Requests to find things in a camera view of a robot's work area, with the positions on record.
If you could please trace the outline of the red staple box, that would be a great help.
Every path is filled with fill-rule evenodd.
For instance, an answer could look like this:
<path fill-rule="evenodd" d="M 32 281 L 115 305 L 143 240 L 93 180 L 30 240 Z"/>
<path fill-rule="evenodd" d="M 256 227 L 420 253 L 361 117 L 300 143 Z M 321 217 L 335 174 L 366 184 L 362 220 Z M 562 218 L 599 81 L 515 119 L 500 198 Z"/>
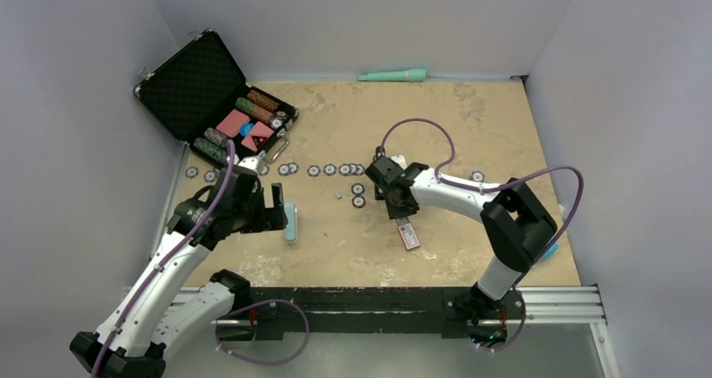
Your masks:
<path fill-rule="evenodd" d="M 395 220 L 401 241 L 407 251 L 421 247 L 416 231 L 409 218 L 397 218 Z"/>

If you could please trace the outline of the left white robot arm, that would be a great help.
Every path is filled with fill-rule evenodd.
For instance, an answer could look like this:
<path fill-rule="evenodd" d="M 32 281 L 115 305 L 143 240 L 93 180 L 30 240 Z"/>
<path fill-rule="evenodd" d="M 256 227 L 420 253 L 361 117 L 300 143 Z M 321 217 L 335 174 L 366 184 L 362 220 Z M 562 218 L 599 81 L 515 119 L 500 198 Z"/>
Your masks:
<path fill-rule="evenodd" d="M 271 185 L 273 204 L 266 206 L 260 167 L 254 157 L 228 165 L 215 184 L 175 207 L 158 249 L 127 296 L 97 329 L 71 340 L 71 353 L 91 376 L 160 377 L 168 359 L 202 325 L 248 312 L 249 281 L 226 269 L 214 273 L 178 313 L 168 310 L 187 278 L 225 238 L 286 227 L 283 186 Z"/>

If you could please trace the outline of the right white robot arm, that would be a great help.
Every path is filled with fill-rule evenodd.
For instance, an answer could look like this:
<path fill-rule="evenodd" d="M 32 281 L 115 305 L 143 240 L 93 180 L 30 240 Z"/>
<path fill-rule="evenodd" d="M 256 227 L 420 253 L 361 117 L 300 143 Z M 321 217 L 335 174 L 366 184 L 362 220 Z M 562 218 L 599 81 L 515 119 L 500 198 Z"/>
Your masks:
<path fill-rule="evenodd" d="M 381 191 L 390 219 L 408 218 L 421 207 L 437 207 L 471 218 L 484 226 L 494 256 L 474 284 L 471 304 L 490 317 L 505 303 L 505 294 L 535 263 L 558 230 L 525 182 L 475 185 L 461 178 L 447 179 L 421 163 L 402 167 L 378 156 L 365 175 Z"/>

